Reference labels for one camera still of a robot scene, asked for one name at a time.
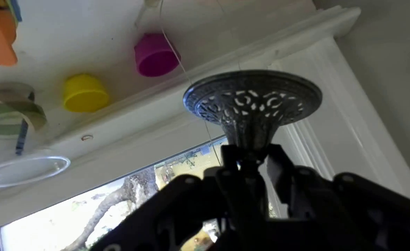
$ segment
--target ornate metal base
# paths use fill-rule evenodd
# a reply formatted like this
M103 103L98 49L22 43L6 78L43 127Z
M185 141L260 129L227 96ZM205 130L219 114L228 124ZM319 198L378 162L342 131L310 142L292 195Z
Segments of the ornate metal base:
M321 91L311 81L273 70L242 70L197 81L185 92L187 110L221 125L229 144L263 152L278 127L312 114Z

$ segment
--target green tape roll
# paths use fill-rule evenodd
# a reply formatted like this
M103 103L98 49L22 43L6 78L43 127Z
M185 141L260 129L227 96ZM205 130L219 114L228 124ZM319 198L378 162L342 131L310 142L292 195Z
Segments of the green tape roll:
M16 124L0 124L0 138L16 137L21 129L21 121L25 119L29 127L40 130L46 123L42 107L33 102L6 102L0 104L0 121L17 119Z

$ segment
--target yellow plastic cup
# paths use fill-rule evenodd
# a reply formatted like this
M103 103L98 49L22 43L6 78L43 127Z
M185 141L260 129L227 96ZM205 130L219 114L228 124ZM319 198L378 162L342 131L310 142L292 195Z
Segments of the yellow plastic cup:
M68 111L92 113L108 105L109 94L100 80L88 74L79 74L66 80L63 100Z

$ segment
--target window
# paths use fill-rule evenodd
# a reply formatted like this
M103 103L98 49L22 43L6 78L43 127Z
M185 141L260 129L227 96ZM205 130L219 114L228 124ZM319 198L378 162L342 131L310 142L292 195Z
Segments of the window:
M225 138L213 142L218 155L226 143ZM3 251L87 251L177 175L202 178L206 168L218 165L213 147L204 144L0 227L0 246ZM216 232L214 221L204 224L182 251L206 250Z

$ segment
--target magenta cup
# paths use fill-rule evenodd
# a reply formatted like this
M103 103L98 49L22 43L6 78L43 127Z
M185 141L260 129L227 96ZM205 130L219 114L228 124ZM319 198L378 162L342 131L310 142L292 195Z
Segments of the magenta cup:
M176 55L161 33L146 33L134 50L137 71L143 76L159 77L170 73L179 65Z

